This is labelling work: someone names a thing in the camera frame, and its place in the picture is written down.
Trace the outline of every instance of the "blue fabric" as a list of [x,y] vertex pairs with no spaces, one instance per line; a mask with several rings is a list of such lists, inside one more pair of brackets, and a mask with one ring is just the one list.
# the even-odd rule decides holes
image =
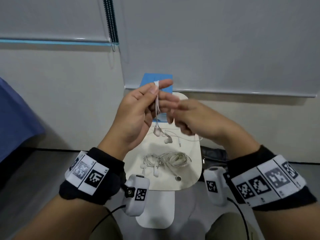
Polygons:
[[44,132],[22,97],[0,78],[0,162],[26,139]]
[[[147,84],[147,83],[153,83],[155,81],[161,81],[161,80],[165,80],[165,79],[172,80],[172,77],[173,76],[169,75],[169,74],[145,73],[142,80],[141,80],[140,87]],[[161,90],[164,92],[172,93],[172,85],[170,87],[163,88]],[[167,122],[166,113],[159,114],[159,116],[157,116],[157,118],[158,118],[158,122]]]

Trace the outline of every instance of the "leg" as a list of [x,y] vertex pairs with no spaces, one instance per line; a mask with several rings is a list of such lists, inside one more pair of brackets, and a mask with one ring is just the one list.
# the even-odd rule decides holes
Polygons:
[[[257,232],[247,222],[249,239],[259,240]],[[221,215],[205,235],[205,240],[247,240],[246,228],[239,214],[228,212]]]
[[90,235],[89,240],[123,240],[120,228],[113,215],[108,216]]

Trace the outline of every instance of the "hand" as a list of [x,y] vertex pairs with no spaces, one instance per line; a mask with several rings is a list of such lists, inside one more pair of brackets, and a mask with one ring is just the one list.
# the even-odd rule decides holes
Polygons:
[[[173,84],[171,79],[159,81],[159,89]],[[179,98],[171,93],[159,91],[152,82],[128,93],[121,101],[113,124],[98,148],[111,156],[123,160],[125,155],[138,146],[156,116],[155,99],[159,95],[162,113],[178,107]]]
[[178,109],[167,113],[167,120],[170,124],[174,121],[183,134],[198,134],[222,145],[230,158],[253,153],[260,147],[240,125],[197,100],[180,101]]

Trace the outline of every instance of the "wristband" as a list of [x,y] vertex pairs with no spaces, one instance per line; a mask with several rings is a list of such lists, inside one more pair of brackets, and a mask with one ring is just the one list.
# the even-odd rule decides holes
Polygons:
[[227,165],[232,183],[254,210],[283,210],[317,201],[304,178],[281,155],[275,156],[264,146]]
[[95,147],[87,154],[81,151],[65,177],[59,190],[62,198],[79,198],[99,205],[104,205],[126,182],[124,162]]

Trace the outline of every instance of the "black cable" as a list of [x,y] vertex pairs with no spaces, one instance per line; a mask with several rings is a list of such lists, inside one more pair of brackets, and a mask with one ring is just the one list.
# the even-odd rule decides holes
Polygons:
[[244,226],[245,226],[245,232],[247,233],[247,240],[250,240],[249,238],[249,231],[248,231],[248,226],[247,226],[247,222],[245,220],[245,216],[242,214],[242,211],[240,210],[239,206],[232,200],[230,199],[229,197],[226,198],[228,201],[232,202],[239,210],[240,214],[241,214],[241,217],[242,217],[242,220],[243,220],[243,223],[244,223]]
[[109,214],[107,214],[104,218],[101,219],[101,221],[98,222],[98,224],[94,227],[94,229],[92,230],[92,232],[94,232],[94,230],[100,225],[101,222],[103,222],[108,216],[112,215],[112,213],[114,213],[115,211],[121,209],[121,208],[125,208],[126,205],[122,205],[119,206],[118,208],[115,208],[113,211],[111,211]]

